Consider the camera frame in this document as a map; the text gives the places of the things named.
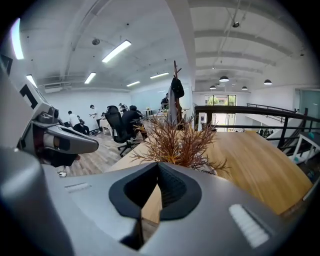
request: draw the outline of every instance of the wooden table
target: wooden table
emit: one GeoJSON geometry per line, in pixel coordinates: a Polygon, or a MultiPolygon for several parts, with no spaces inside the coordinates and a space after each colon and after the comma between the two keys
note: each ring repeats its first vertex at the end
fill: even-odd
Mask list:
{"type": "MultiPolygon", "coordinates": [[[[217,132],[216,139],[214,146],[211,144],[206,150],[208,159],[223,161],[227,158],[231,173],[229,176],[218,171],[218,175],[258,198],[276,214],[291,208],[312,187],[308,177],[296,164],[256,133],[217,132]]],[[[141,154],[147,152],[143,144],[134,150],[141,154]]],[[[132,161],[132,154],[129,152],[114,164],[111,171],[139,165],[140,160],[132,161]]],[[[161,208],[161,193],[157,186],[142,209],[142,217],[158,223],[161,208]]]]}

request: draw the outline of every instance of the wooden floor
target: wooden floor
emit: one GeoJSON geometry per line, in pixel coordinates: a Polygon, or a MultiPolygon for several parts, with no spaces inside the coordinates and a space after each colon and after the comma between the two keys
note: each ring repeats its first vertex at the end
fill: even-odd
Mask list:
{"type": "MultiPolygon", "coordinates": [[[[68,177],[106,173],[121,159],[118,147],[124,144],[114,142],[112,136],[103,132],[90,137],[99,142],[97,151],[82,154],[81,159],[74,161],[71,166],[56,168],[58,172],[66,171],[68,177]]],[[[125,156],[128,152],[130,149],[127,149],[123,155],[125,156]]]]}

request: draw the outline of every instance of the white ceiling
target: white ceiling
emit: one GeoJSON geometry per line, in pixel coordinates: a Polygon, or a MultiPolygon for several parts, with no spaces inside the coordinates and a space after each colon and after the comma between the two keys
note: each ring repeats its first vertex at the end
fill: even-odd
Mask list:
{"type": "Polygon", "coordinates": [[[84,87],[96,72],[90,87],[132,90],[160,80],[150,79],[157,73],[172,77],[173,60],[183,70],[187,64],[165,0],[41,0],[21,17],[20,38],[25,70],[38,87],[84,87]],[[124,40],[132,45],[103,63],[124,40]]]}
{"type": "MultiPolygon", "coordinates": [[[[188,0],[195,40],[195,91],[209,91],[228,76],[225,87],[215,91],[249,91],[265,87],[265,79],[273,86],[300,80],[307,74],[296,68],[300,56],[308,51],[303,33],[295,21],[271,0],[188,0]],[[234,28],[232,21],[239,22],[234,28]]],[[[304,61],[307,70],[310,61],[304,61]]]]}
{"type": "Polygon", "coordinates": [[[196,92],[223,75],[230,81],[217,91],[316,77],[303,33],[272,0],[39,0],[21,17],[20,36],[21,73],[32,74],[39,87],[150,88],[172,77],[173,60],[196,92]],[[132,45],[103,63],[124,40],[132,45]],[[91,72],[97,75],[85,85],[91,72]],[[163,72],[170,75],[149,78],[163,72]]]}

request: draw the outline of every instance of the office chair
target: office chair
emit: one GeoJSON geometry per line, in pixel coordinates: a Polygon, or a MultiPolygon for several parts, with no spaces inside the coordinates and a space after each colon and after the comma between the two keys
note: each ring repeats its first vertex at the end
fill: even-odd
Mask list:
{"type": "Polygon", "coordinates": [[[116,106],[112,105],[107,107],[107,113],[105,114],[105,118],[112,128],[113,140],[119,144],[126,143],[126,145],[118,146],[119,151],[123,148],[123,150],[120,152],[120,157],[123,157],[123,153],[126,149],[132,149],[133,146],[139,144],[137,142],[130,141],[130,139],[132,137],[135,138],[136,135],[134,131],[132,131],[132,134],[127,133],[120,112],[116,106]]]}

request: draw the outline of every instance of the dried plant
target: dried plant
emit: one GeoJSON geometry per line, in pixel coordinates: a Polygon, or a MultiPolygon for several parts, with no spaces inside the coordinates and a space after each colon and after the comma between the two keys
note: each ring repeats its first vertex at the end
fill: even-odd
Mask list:
{"type": "Polygon", "coordinates": [[[216,140],[216,132],[212,131],[213,127],[205,125],[202,131],[197,131],[198,127],[192,128],[193,120],[194,115],[184,122],[172,124],[154,116],[149,120],[150,127],[147,130],[137,126],[136,129],[148,134],[148,139],[142,142],[148,151],[141,154],[133,150],[131,157],[134,160],[141,160],[140,163],[144,161],[167,162],[209,174],[214,174],[214,170],[227,172],[227,159],[222,162],[210,162],[205,156],[208,145],[213,144],[216,140]],[[212,170],[205,170],[204,165],[211,167],[212,170]]]}

